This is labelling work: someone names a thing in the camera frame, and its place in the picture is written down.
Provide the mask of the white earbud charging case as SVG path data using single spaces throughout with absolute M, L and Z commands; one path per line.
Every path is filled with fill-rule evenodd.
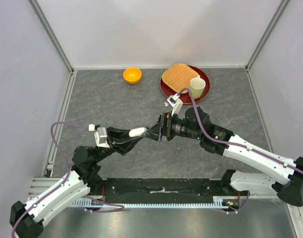
M 146 127 L 139 127 L 129 131 L 130 137 L 142 136 L 148 129 Z

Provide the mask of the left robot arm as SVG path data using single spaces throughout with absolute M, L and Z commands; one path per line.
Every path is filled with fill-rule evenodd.
M 146 127 L 132 130 L 101 127 L 90 124 L 96 146 L 79 146 L 74 151 L 73 165 L 67 173 L 46 191 L 26 203 L 17 201 L 11 207 L 10 224 L 13 238 L 37 238 L 44 227 L 75 200 L 96 195 L 102 188 L 98 162 L 117 152 L 126 155 L 144 138 Z

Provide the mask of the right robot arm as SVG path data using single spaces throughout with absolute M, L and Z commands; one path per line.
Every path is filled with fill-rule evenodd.
M 303 206 L 303 157 L 291 159 L 261 149 L 211 123 L 209 115 L 200 107 L 187 109 L 183 119 L 171 112 L 161 113 L 157 123 L 144 135 L 157 142 L 163 137 L 170 141 L 175 136 L 194 139 L 211 154 L 238 160 L 262 172 L 259 176 L 227 170 L 219 186 L 225 195 L 256 190 L 276 194 L 290 205 Z

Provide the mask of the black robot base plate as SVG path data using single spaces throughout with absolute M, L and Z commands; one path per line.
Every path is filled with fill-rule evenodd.
M 198 204 L 212 203 L 215 196 L 245 197 L 218 180 L 207 178 L 107 178 L 90 196 L 103 196 L 113 204 Z

